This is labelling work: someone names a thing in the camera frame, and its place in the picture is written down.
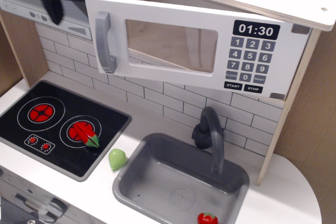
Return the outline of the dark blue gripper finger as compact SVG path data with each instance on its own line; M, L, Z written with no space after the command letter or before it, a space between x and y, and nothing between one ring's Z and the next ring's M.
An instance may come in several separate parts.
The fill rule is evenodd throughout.
M52 22L59 25L63 19L64 11L60 0L41 0Z

